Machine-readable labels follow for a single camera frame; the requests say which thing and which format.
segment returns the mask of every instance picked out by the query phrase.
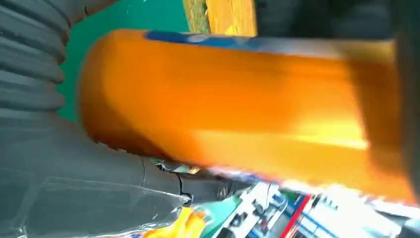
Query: wooden panel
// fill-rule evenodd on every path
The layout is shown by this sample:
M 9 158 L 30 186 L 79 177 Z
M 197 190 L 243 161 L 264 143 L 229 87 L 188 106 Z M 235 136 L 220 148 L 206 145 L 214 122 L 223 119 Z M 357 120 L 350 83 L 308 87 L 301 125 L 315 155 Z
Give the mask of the wooden panel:
M 256 36 L 253 0 L 207 0 L 211 32 L 235 36 Z
M 205 0 L 184 0 L 188 26 L 194 33 L 210 33 Z
M 256 36 L 253 0 L 184 0 L 191 32 Z

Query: orange bottle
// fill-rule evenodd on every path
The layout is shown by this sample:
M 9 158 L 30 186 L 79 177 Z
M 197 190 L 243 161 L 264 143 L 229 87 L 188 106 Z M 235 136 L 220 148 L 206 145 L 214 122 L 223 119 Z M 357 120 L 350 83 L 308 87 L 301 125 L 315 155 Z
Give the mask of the orange bottle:
M 94 140 L 415 201 L 391 43 L 261 39 L 272 54 L 252 51 L 258 38 L 169 36 L 119 30 L 92 48 L 80 110 Z

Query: green wall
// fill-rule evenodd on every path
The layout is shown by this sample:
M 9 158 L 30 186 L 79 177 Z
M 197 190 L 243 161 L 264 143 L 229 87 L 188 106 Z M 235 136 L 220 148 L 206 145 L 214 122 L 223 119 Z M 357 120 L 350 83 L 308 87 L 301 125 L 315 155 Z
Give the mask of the green wall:
M 66 106 L 59 112 L 65 118 L 78 121 L 75 92 L 86 52 L 99 37 L 118 28 L 189 31 L 182 0 L 120 0 L 75 25 L 67 46 L 67 60 L 61 67 L 66 81 L 58 87 L 66 98 Z

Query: plastic wrap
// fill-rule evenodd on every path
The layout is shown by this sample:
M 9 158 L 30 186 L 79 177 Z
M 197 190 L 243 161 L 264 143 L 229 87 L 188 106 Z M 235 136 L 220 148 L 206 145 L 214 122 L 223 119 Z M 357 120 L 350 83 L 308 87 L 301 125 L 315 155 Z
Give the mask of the plastic wrap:
M 169 227 L 107 238 L 199 238 L 213 221 L 214 216 L 205 207 L 183 207 L 178 219 Z
M 180 209 L 174 207 L 189 200 L 140 186 L 96 181 L 46 178 L 34 185 L 37 178 L 31 174 L 21 173 L 20 179 L 10 179 L 10 174 L 0 171 L 0 193 L 15 191 L 0 204 L 1 237 L 89 238 L 148 231 L 169 226 L 179 216 Z M 150 217 L 153 222 L 145 222 Z

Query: clear plastic bag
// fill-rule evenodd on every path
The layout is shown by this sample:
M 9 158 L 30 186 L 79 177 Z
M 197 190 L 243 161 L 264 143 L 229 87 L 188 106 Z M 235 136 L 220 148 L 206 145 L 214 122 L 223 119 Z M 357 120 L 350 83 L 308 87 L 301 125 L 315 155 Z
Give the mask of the clear plastic bag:
M 30 174 L 9 181 L 7 173 L 1 174 L 0 189 L 16 190 L 16 197 L 1 206 L 2 237 L 90 238 L 149 231 L 172 224 L 189 200 L 134 185 L 64 178 L 35 185 Z

